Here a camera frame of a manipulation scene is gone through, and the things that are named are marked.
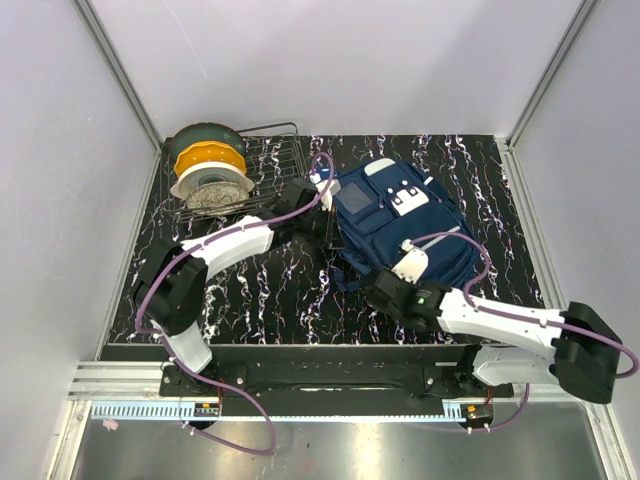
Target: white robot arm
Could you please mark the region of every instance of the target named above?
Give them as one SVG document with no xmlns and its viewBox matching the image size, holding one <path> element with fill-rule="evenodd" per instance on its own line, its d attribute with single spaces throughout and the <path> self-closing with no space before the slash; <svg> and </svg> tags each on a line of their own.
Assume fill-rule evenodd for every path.
<svg viewBox="0 0 640 480">
<path fill-rule="evenodd" d="M 305 188 L 316 192 L 313 185 L 298 185 L 297 194 L 304 196 Z M 212 354 L 197 323 L 206 282 L 238 261 L 290 241 L 293 235 L 324 239 L 331 228 L 326 221 L 328 204 L 330 202 L 323 200 L 324 211 L 317 210 L 322 214 L 320 216 L 256 228 L 237 228 L 282 213 L 278 211 L 282 205 L 273 207 L 275 213 L 262 209 L 221 231 L 226 234 L 212 234 L 216 239 L 210 243 L 207 240 L 212 235 L 181 244 L 165 240 L 152 245 L 134 287 L 134 301 L 141 304 L 151 283 L 172 258 L 194 246 L 204 245 L 167 277 L 152 297 L 146 314 L 154 327 L 163 332 L 183 364 L 194 372 L 206 373 Z M 289 210 L 294 208 L 290 201 L 286 206 Z M 560 326 L 570 323 L 620 342 L 591 308 L 572 303 L 565 312 L 531 309 L 469 298 L 461 290 L 443 285 L 420 284 L 419 278 L 428 265 L 428 258 L 410 242 L 405 242 L 403 249 L 406 254 L 397 265 L 373 271 L 364 279 L 363 293 L 374 308 L 409 328 L 440 328 L 445 332 L 470 334 L 501 343 L 472 347 L 470 358 L 465 362 L 466 371 L 461 374 L 490 386 L 515 382 L 560 384 L 569 393 L 587 401 L 608 403 L 611 400 L 620 351 L 565 331 Z M 500 311 L 503 315 L 488 313 L 490 311 Z M 538 322 L 514 321 L 514 317 L 534 318 Z"/>
</svg>

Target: gray wall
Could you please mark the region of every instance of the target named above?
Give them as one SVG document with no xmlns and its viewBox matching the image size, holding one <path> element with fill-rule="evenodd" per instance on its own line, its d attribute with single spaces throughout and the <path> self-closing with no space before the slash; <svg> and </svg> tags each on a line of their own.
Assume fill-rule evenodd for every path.
<svg viewBox="0 0 640 480">
<path fill-rule="evenodd" d="M 161 134 L 507 134 L 580 0 L 93 0 Z"/>
<path fill-rule="evenodd" d="M 606 0 L 516 151 L 565 299 L 640 352 L 640 2 Z M 614 407 L 640 465 L 640 377 Z"/>
<path fill-rule="evenodd" d="M 34 479 L 153 152 L 69 0 L 0 2 L 0 39 L 0 478 Z"/>
</svg>

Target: metal wire basket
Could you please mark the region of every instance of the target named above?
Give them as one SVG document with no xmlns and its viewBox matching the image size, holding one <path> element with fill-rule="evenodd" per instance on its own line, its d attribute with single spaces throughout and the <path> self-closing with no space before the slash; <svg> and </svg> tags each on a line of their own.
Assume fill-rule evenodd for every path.
<svg viewBox="0 0 640 480">
<path fill-rule="evenodd" d="M 160 175 L 160 192 L 163 201 L 160 209 L 178 222 L 190 222 L 206 218 L 243 214 L 272 200 L 293 178 L 303 178 L 305 169 L 298 127 L 285 122 L 237 130 L 247 145 L 246 176 L 255 183 L 248 200 L 224 206 L 190 209 L 186 203 L 171 195 L 170 189 L 177 181 L 173 160 L 169 155 L 171 138 L 165 141 L 162 157 L 163 172 Z"/>
</svg>

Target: purple cable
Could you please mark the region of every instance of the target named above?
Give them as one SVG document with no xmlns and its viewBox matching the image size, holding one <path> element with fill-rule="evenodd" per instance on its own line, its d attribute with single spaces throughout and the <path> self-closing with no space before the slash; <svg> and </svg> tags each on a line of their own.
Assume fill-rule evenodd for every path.
<svg viewBox="0 0 640 480">
<path fill-rule="evenodd" d="M 162 272 L 160 272 L 160 275 L 158 275 L 158 277 L 154 280 L 153 284 L 151 285 L 151 288 L 149 289 L 149 291 L 145 295 L 144 299 L 142 300 L 142 304 L 140 305 L 140 308 L 138 309 L 138 312 L 136 313 L 136 318 L 135 318 L 135 322 L 134 322 L 135 328 L 136 328 L 136 332 L 141 333 L 141 334 L 161 334 L 162 335 L 162 332 L 159 331 L 159 330 L 156 330 L 154 328 L 143 328 L 142 327 L 142 319 L 144 317 L 144 312 L 149 307 L 149 302 L 151 302 L 151 298 L 153 297 L 153 295 L 158 290 L 158 287 L 160 286 L 160 284 L 169 275 L 171 270 L 173 270 L 173 268 L 176 265 L 178 265 L 182 260 L 184 260 L 186 257 L 188 257 L 192 253 L 200 250 L 201 248 L 209 245 L 211 242 L 213 242 L 215 240 L 218 240 L 220 238 L 223 238 L 223 237 L 225 237 L 227 235 L 231 235 L 232 233 L 248 230 L 250 228 L 263 227 L 263 226 L 266 226 L 266 225 L 271 225 L 273 223 L 278 223 L 278 222 L 283 222 L 283 221 L 286 221 L 286 220 L 290 220 L 290 219 L 300 215 L 301 213 L 304 213 L 307 210 L 315 207 L 320 202 L 320 199 L 324 196 L 324 194 L 329 191 L 329 188 L 331 187 L 331 181 L 333 180 L 333 176 L 334 176 L 334 172 L 335 172 L 335 164 L 334 164 L 333 158 L 331 158 L 331 156 L 327 155 L 324 152 L 320 152 L 320 153 L 316 154 L 313 157 L 313 160 L 312 160 L 313 164 L 316 164 L 322 158 L 326 159 L 327 162 L 329 163 L 329 178 L 327 179 L 327 183 L 324 186 L 324 188 L 307 205 L 305 205 L 304 207 L 300 207 L 299 209 L 294 210 L 293 212 L 288 213 L 286 215 L 282 215 L 280 217 L 271 218 L 269 220 L 262 220 L 260 222 L 251 223 L 249 225 L 232 227 L 232 228 L 229 228 L 228 230 L 224 230 L 224 231 L 221 231 L 221 232 L 214 233 L 211 237 L 209 237 L 207 240 L 205 240 L 202 245 L 200 245 L 200 244 L 195 245 L 195 246 L 191 247 L 190 249 L 185 250 L 180 255 L 176 256 L 173 260 L 171 260 L 169 262 L 169 264 L 164 268 L 164 270 L 162 270 Z M 172 349 L 170 348 L 166 338 L 162 338 L 162 344 L 166 348 L 166 350 L 169 353 L 169 355 L 171 357 L 175 357 L 175 354 L 172 351 Z M 206 438 L 209 438 L 211 440 L 214 440 L 214 441 L 216 441 L 218 443 L 226 445 L 227 447 L 235 448 L 236 450 L 239 450 L 239 451 L 244 452 L 244 453 L 250 453 L 252 455 L 273 455 L 275 453 L 276 440 L 277 440 L 276 439 L 275 427 L 273 426 L 273 422 L 271 421 L 271 418 L 269 417 L 267 412 L 264 410 L 262 405 L 260 405 L 260 403 L 258 403 L 258 401 L 256 399 L 254 399 L 251 395 L 249 395 L 244 390 L 241 390 L 241 389 L 239 389 L 239 388 L 237 388 L 237 387 L 235 387 L 233 385 L 228 385 L 226 383 L 217 382 L 215 380 L 211 380 L 210 378 L 203 377 L 202 375 L 198 375 L 196 372 L 190 370 L 186 365 L 184 365 L 177 358 L 174 360 L 174 362 L 186 374 L 192 376 L 196 380 L 199 380 L 201 382 L 207 383 L 209 385 L 213 385 L 214 387 L 222 388 L 222 389 L 225 389 L 225 390 L 230 390 L 230 391 L 232 391 L 234 393 L 242 395 L 244 398 L 249 400 L 249 402 L 251 402 L 251 404 L 254 407 L 256 407 L 258 412 L 260 412 L 260 414 L 264 417 L 264 419 L 267 422 L 267 426 L 269 427 L 269 433 L 270 433 L 270 436 L 271 436 L 271 445 L 266 450 L 255 450 L 255 449 L 252 449 L 252 448 L 243 447 L 242 445 L 238 445 L 236 443 L 229 442 L 227 440 L 224 440 L 223 438 L 216 437 L 215 435 L 211 435 L 210 433 L 206 433 L 206 432 L 203 432 L 203 431 L 200 431 L 200 430 L 192 429 L 191 430 L 192 432 L 198 433 L 199 435 L 202 435 L 203 437 L 206 437 Z"/>
<path fill-rule="evenodd" d="M 495 310 L 493 308 L 488 308 L 483 306 L 476 307 L 475 303 L 473 302 L 473 299 L 471 298 L 471 295 L 469 294 L 469 290 L 473 285 L 475 285 L 476 283 L 478 283 L 488 275 L 489 268 L 491 268 L 491 257 L 489 257 L 489 253 L 487 252 L 487 250 L 478 242 L 476 242 L 474 239 L 462 233 L 440 232 L 440 233 L 432 233 L 430 235 L 425 235 L 424 237 L 416 238 L 414 240 L 411 240 L 411 242 L 416 244 L 418 242 L 425 242 L 433 238 L 446 237 L 446 236 L 458 237 L 458 238 L 462 238 L 463 240 L 466 240 L 471 245 L 473 245 L 478 251 L 480 251 L 480 255 L 482 256 L 482 259 L 484 261 L 484 269 L 482 270 L 482 272 L 480 272 L 480 274 L 477 277 L 469 280 L 463 289 L 464 298 L 471 307 L 481 312 L 490 313 L 492 315 L 498 315 L 500 317 L 509 318 L 511 320 L 518 320 L 520 322 L 527 322 L 535 325 L 540 324 L 540 321 L 534 317 L 527 317 L 525 315 L 518 315 L 515 313 L 503 312 L 501 310 Z M 619 342 L 616 342 L 615 340 L 611 340 L 610 338 L 607 338 L 604 335 L 594 333 L 585 328 L 576 327 L 575 325 L 567 325 L 565 323 L 555 322 L 553 320 L 547 320 L 547 325 L 551 327 L 561 328 L 562 330 L 567 330 L 570 332 L 578 333 L 585 337 L 592 338 L 594 340 L 597 340 L 598 342 L 604 343 L 605 345 L 609 345 L 610 347 L 613 347 L 616 350 L 620 350 L 622 353 L 628 356 L 629 359 L 631 360 L 631 368 L 625 372 L 616 374 L 616 378 L 628 378 L 631 375 L 634 375 L 638 371 L 638 369 L 640 369 L 640 360 L 638 360 L 637 355 L 633 353 L 629 347 L 626 347 L 625 345 Z"/>
</svg>

